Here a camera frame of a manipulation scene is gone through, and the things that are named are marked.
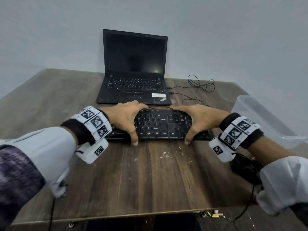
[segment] black laptop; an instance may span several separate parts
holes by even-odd
[[[168,37],[103,29],[103,40],[105,78],[97,103],[171,105],[164,80]]]

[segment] transparent plastic box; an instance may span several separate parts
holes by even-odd
[[[264,135],[284,148],[294,148],[308,140],[308,121],[298,119],[292,112],[267,97],[241,95],[232,112],[261,125]]]

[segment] keyboard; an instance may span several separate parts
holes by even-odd
[[[184,112],[166,109],[143,109],[135,117],[134,125],[140,139],[183,140],[192,125],[191,117]],[[203,131],[194,140],[211,140],[212,131]],[[130,141],[127,132],[114,129],[106,140]]]
[[[157,79],[109,77],[106,89],[136,90],[164,93],[162,82]]]

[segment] white label sticker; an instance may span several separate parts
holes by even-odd
[[[152,97],[166,98],[166,94],[165,93],[152,93]]]

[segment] wooden table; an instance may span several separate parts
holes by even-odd
[[[45,69],[0,100],[0,138],[60,125],[95,103],[104,74]],[[166,79],[167,85],[187,86],[184,79]],[[231,111],[237,96],[247,94],[231,82],[215,82],[211,93],[198,98],[211,107]],[[174,89],[191,97],[195,88]],[[173,94],[172,104],[185,96]],[[184,104],[195,104],[185,101]],[[56,199],[54,221],[202,211],[245,205],[251,185],[233,174],[210,150],[208,141],[140,141],[110,143],[95,163],[74,157],[66,179],[66,197]],[[13,224],[49,221],[52,194],[44,187],[20,211]]]

